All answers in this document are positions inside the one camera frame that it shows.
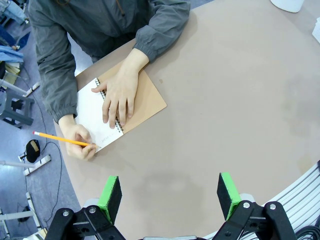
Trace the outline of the person left hand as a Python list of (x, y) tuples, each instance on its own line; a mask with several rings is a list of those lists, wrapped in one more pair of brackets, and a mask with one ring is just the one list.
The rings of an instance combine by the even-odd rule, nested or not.
[(135, 96), (137, 93), (139, 72), (149, 63), (149, 58), (141, 50), (133, 48), (122, 62), (115, 76), (105, 80), (91, 91), (105, 91), (102, 105), (102, 120), (115, 128), (116, 119), (120, 125), (126, 124), (127, 117), (134, 114)]

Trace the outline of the person right hand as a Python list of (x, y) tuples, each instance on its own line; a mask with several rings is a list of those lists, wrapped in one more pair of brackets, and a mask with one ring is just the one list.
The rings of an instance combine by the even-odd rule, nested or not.
[(87, 146), (81, 146), (66, 142), (66, 151), (69, 156), (88, 161), (95, 155), (97, 148), (92, 142), (89, 131), (83, 125), (76, 124), (72, 114), (63, 116), (58, 121), (58, 125), (64, 138), (89, 144)]

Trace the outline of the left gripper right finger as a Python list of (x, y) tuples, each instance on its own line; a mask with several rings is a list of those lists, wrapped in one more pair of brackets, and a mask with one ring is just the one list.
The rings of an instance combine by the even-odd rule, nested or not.
[(259, 240), (296, 240), (296, 234), (278, 201), (258, 205), (243, 200), (228, 172), (221, 172), (217, 196), (225, 219), (214, 240), (239, 240), (244, 232), (254, 233)]

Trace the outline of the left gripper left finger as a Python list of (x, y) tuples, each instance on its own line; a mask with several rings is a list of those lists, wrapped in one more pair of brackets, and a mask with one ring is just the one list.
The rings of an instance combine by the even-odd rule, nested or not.
[(109, 176), (97, 204), (83, 207), (78, 212), (70, 208), (56, 211), (47, 231), (46, 240), (124, 240), (115, 226), (122, 199), (118, 176)]

